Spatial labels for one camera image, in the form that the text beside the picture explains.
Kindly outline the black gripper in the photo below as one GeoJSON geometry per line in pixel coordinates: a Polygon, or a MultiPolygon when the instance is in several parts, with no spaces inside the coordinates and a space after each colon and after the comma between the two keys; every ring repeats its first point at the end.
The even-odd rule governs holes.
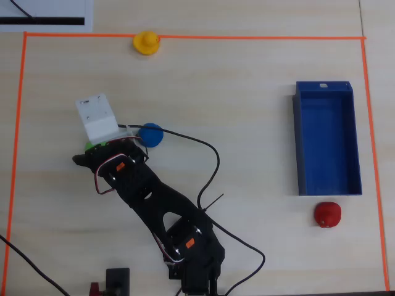
{"type": "Polygon", "coordinates": [[[131,138],[96,144],[84,154],[74,155],[73,162],[96,171],[103,178],[148,178],[149,168],[144,164],[146,153],[131,138]]]}

